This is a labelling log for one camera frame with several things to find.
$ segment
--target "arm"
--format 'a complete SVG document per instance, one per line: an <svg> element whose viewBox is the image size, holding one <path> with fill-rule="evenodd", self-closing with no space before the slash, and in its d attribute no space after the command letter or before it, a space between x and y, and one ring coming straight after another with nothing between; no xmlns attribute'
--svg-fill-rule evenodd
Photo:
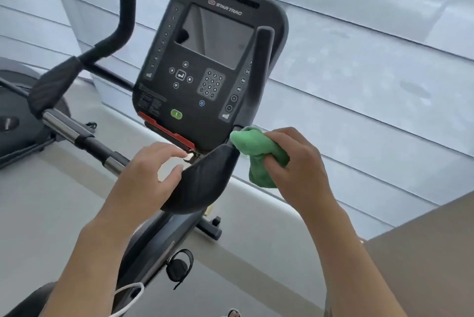
<svg viewBox="0 0 474 317"><path fill-rule="evenodd" d="M158 181L158 170L169 158L186 155L160 142L138 152L97 216L81 230L41 317L110 316L118 269L130 237L163 206L181 179L182 165L163 182Z"/></svg>
<svg viewBox="0 0 474 317"><path fill-rule="evenodd" d="M317 148L293 128L266 135L290 156L285 168L267 156L265 167L310 231L334 317L407 317L334 198Z"/></svg>

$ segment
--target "exercise bike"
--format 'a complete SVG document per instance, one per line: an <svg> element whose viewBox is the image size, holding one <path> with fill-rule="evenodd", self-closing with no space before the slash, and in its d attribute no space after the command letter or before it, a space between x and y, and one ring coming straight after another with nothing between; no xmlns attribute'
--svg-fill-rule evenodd
<svg viewBox="0 0 474 317"><path fill-rule="evenodd" d="M285 45L288 21L270 0L170 0L132 84L97 62L130 39L135 10L136 0L120 0L115 32L43 74L30 89L2 78L0 86L25 98L30 113L54 134L117 176L129 160L98 141L90 126L58 108L82 70L131 91L145 126L190 154L191 165L162 211L132 236L117 283L117 288L134 282L147 286L165 269L178 286L193 265L192 253L178 250L189 233L197 227L214 240L221 236L220 218L209 222L203 215L231 177L239 151L229 134L252 124L269 72ZM188 255L189 266L176 257L181 252ZM113 310L135 294L127 290L117 295Z"/></svg>

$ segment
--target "left hand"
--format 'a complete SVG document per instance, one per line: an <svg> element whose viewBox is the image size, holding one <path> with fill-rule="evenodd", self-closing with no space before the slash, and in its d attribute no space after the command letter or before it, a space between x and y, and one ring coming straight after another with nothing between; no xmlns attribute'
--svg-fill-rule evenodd
<svg viewBox="0 0 474 317"><path fill-rule="evenodd" d="M172 157L187 153L170 143L155 142L142 148L122 171L97 218L132 234L168 200L181 180L183 165L177 165L162 182L158 170Z"/></svg>

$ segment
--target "hand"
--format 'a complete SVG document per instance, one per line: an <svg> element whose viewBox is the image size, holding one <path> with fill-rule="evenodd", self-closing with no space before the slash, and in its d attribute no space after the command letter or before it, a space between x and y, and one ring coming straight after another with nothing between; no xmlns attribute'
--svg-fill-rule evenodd
<svg viewBox="0 0 474 317"><path fill-rule="evenodd" d="M283 198L299 212L337 204L329 186L328 175L316 147L293 127L265 133L289 155L290 162L281 167L272 155L264 159L265 168Z"/></svg>
<svg viewBox="0 0 474 317"><path fill-rule="evenodd" d="M158 170L171 157L187 153L169 143L155 142L142 148L122 171L97 218L128 234L153 216L168 200L181 180L183 165L177 165L163 182Z"/></svg>

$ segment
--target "green towel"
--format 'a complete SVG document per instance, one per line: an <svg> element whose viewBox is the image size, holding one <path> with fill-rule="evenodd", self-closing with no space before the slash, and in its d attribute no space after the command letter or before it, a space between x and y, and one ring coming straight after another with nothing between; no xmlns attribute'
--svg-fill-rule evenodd
<svg viewBox="0 0 474 317"><path fill-rule="evenodd" d="M285 167L290 161L286 151L272 139L266 137L258 128L252 126L231 132L230 141L240 152L250 156L250 170L248 172L250 182L259 187L276 188L275 182L264 166L264 158L271 153L278 163Z"/></svg>

